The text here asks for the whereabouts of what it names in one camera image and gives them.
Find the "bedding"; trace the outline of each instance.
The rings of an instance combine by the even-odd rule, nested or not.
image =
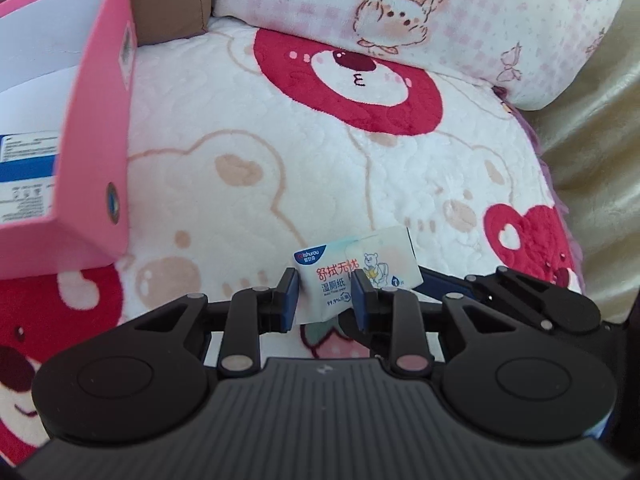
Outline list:
[[[489,82],[525,110],[575,78],[622,0],[214,0],[215,16]]]
[[[490,88],[228,18],[140,48],[136,63],[129,254],[0,282],[0,451],[12,463],[46,441],[30,395],[41,362],[188,292],[216,301],[276,285],[299,248],[405,225],[431,269],[505,264],[580,289],[534,147]],[[302,297],[297,322],[305,308]],[[368,356],[335,319],[263,335],[261,349]]]

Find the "screw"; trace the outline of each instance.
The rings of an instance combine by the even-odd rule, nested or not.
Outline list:
[[[244,372],[254,365],[254,360],[246,355],[234,354],[226,356],[220,364],[230,372]]]
[[[114,224],[120,220],[120,200],[113,182],[107,184],[107,215]]]

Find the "pink folder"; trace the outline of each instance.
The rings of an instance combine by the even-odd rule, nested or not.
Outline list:
[[[0,279],[127,248],[129,0],[0,4]]]

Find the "black gripper base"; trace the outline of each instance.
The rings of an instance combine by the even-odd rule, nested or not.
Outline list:
[[[431,387],[376,359],[272,358],[218,385],[178,430],[130,447],[53,440],[26,480],[622,480],[596,441],[509,446],[447,413]]]

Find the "brand logo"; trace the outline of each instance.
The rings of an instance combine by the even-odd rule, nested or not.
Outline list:
[[[316,263],[322,257],[325,248],[326,245],[305,249],[304,251],[298,251],[293,255],[293,257],[299,264],[311,265]]]
[[[334,367],[329,366],[329,365],[324,365],[324,366],[322,366],[322,367],[318,367],[318,368],[316,368],[316,371],[317,371],[319,374],[327,375],[328,373],[331,373],[331,372],[333,372],[333,371],[334,371]]]

